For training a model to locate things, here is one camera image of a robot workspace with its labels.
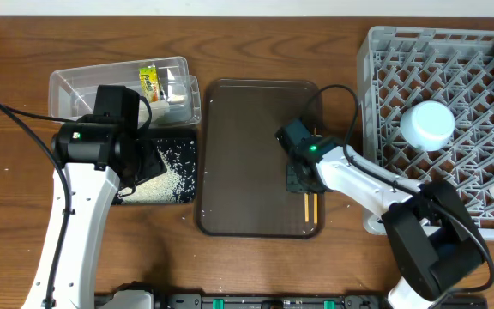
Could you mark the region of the clear plastic waste bin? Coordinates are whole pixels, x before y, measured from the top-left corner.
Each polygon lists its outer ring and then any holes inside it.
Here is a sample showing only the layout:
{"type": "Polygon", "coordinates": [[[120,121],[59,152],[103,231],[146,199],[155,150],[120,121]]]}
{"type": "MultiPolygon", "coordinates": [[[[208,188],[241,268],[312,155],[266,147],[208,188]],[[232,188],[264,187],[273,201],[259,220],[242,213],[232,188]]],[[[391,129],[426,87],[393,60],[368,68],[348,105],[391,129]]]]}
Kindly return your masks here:
{"type": "Polygon", "coordinates": [[[189,72],[187,60],[179,56],[56,70],[49,81],[49,115],[77,120],[91,114],[99,85],[125,86],[143,94],[143,68],[155,69],[160,97],[149,101],[150,110],[139,103],[139,124],[148,117],[152,118],[152,128],[199,124],[202,109],[198,81],[189,72]]]}

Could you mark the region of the green yellow snack wrapper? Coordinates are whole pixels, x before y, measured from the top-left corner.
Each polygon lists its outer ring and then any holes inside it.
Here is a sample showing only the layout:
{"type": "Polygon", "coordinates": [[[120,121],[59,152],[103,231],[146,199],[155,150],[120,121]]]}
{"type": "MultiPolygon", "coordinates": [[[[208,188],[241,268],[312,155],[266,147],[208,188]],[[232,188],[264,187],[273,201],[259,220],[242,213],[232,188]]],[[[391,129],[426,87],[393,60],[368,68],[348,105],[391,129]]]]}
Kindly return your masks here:
{"type": "Polygon", "coordinates": [[[139,69],[139,79],[143,96],[149,101],[159,101],[164,99],[164,92],[161,87],[157,68],[149,65],[139,69]]]}

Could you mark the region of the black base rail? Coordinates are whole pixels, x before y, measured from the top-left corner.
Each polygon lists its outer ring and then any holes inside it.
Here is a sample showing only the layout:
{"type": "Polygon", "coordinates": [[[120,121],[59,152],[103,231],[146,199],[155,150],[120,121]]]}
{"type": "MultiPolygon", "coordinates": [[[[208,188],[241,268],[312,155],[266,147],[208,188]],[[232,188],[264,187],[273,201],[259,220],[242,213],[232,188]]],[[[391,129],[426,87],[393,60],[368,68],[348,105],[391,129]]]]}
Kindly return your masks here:
{"type": "Polygon", "coordinates": [[[389,304],[380,295],[224,295],[163,294],[144,282],[125,283],[114,294],[94,296],[96,308],[154,309],[379,309],[389,304]]]}

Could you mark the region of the grey dishwasher rack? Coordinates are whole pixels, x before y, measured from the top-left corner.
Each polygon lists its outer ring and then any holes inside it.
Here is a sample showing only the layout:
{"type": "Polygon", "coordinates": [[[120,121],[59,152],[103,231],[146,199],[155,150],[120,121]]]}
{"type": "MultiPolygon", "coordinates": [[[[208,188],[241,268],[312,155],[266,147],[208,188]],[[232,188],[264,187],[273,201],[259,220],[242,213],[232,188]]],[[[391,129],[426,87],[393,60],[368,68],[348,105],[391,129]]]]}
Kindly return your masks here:
{"type": "Polygon", "coordinates": [[[422,182],[445,179],[487,241],[494,241],[494,31],[373,27],[357,56],[363,156],[422,182]],[[426,100],[444,104],[455,130],[444,148],[409,145],[401,116],[426,100]]]}

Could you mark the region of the light blue bowl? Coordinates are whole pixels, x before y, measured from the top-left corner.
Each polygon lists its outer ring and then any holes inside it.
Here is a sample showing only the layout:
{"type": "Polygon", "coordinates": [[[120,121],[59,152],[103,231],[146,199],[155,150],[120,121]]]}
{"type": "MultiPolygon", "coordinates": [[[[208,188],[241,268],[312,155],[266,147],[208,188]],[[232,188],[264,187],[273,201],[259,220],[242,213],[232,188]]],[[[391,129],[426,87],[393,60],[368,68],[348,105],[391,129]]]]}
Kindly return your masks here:
{"type": "Polygon", "coordinates": [[[445,147],[455,129],[454,114],[442,103],[427,100],[408,109],[400,121],[403,139],[423,151],[445,147]]]}

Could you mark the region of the brown serving tray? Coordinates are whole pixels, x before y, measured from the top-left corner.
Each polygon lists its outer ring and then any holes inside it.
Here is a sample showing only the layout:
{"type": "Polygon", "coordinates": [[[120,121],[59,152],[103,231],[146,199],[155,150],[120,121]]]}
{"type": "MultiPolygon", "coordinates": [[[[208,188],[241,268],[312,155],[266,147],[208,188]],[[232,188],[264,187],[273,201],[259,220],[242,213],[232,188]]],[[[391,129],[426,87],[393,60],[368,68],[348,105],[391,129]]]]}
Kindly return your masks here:
{"type": "Polygon", "coordinates": [[[323,197],[314,226],[304,193],[286,190],[287,156],[274,134],[303,115],[317,132],[322,103],[312,82],[219,79],[206,92],[196,225],[209,236],[309,239],[324,227],[323,197]]]}

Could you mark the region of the wooden chopstick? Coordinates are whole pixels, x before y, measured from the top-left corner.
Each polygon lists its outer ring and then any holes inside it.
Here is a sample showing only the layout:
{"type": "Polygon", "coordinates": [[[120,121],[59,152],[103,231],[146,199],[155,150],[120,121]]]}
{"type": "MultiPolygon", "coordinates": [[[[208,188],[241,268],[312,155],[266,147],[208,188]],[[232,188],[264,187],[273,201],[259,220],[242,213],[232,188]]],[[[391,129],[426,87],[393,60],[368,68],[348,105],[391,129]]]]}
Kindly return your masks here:
{"type": "MultiPolygon", "coordinates": [[[[317,128],[315,127],[314,130],[313,130],[314,134],[316,135],[317,134],[317,128]]],[[[314,222],[314,226],[317,226],[318,224],[318,194],[317,193],[314,193],[313,194],[313,211],[314,211],[314,219],[313,219],[313,222],[314,222]]]]}
{"type": "Polygon", "coordinates": [[[310,195],[304,194],[304,222],[310,222],[310,195]]]}

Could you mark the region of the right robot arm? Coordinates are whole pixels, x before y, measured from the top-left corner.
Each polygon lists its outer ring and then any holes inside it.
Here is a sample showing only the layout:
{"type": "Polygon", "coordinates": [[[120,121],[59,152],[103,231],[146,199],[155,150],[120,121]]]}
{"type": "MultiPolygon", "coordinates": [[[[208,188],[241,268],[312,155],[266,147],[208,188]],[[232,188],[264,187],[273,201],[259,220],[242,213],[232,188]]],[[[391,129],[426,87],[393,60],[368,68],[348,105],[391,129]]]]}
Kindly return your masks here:
{"type": "Polygon", "coordinates": [[[433,308],[482,264],[488,281],[465,293],[494,283],[488,246],[449,182],[402,178],[330,136],[302,133],[279,142],[303,191],[343,193],[382,220],[401,273],[387,296],[391,307],[433,308]]]}

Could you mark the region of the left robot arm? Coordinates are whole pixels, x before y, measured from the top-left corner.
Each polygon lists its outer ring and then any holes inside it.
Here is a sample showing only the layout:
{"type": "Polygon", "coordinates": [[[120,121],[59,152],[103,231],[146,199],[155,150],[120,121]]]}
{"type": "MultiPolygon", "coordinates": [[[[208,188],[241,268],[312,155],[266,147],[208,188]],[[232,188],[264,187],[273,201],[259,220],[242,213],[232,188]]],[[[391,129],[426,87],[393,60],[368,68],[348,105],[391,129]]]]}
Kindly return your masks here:
{"type": "Polygon", "coordinates": [[[84,117],[62,125],[49,153],[55,164],[50,220],[26,308],[93,308],[106,219],[123,188],[166,168],[154,142],[124,120],[84,117]]]}

